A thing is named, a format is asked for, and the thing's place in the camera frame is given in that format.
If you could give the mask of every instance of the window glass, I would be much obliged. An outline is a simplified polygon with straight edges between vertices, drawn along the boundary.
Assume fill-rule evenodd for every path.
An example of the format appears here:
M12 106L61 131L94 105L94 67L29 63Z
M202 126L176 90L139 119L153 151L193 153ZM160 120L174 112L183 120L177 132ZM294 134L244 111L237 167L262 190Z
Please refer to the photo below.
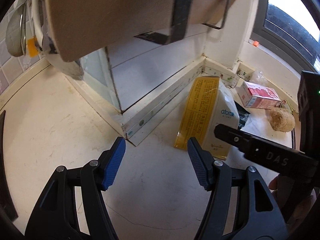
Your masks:
M301 0L268 0L264 26L319 69L320 30Z

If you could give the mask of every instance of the cutting board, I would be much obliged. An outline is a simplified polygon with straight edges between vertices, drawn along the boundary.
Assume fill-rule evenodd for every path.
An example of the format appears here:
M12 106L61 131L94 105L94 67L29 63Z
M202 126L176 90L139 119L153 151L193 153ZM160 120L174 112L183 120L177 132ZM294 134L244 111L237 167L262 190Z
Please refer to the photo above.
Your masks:
M45 0L52 38L64 61L77 60L115 41L169 28L173 2ZM226 0L192 0L188 24L217 23L225 3Z

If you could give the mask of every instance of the screw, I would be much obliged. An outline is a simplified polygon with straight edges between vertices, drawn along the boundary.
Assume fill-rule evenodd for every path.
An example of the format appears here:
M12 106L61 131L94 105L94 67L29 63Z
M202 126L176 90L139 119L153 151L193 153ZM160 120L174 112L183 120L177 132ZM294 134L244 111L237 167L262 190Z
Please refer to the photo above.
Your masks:
M62 172L62 171L64 171L64 166L59 166L59 167L57 167L56 171L57 171L57 172Z
M92 167L94 167L94 166L97 166L98 165L98 161L97 160L92 160L92 161L90 161L90 166L92 166Z
M255 167L253 167L253 166L249 166L249 167L248 167L248 171L250 171L250 172L256 172L257 169L256 169Z
M214 165L218 166L218 167L221 167L223 165L223 162L222 161L219 161L219 160L216 160L214 161L213 163Z

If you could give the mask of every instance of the pink and white carton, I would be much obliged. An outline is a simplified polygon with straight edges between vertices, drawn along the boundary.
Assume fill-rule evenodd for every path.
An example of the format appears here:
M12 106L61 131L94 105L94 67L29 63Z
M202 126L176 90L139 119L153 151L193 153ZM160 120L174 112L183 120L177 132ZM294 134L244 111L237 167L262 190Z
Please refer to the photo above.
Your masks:
M271 109L281 101L274 89L246 81L237 92L244 107Z

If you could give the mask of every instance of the window frame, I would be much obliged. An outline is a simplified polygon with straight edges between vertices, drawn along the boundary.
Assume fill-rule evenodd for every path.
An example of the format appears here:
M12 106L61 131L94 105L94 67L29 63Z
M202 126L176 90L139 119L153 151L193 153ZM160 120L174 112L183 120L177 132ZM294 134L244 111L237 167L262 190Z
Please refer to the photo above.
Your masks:
M317 73L317 70L313 67L313 65L311 65L311 63L308 62L308 60L303 57L303 55L299 51L297 51L297 49L295 49L285 39L264 27L264 22L267 16L267 8L268 0L259 0L256 19L250 39L258 41L259 44L278 55L299 74L302 70Z

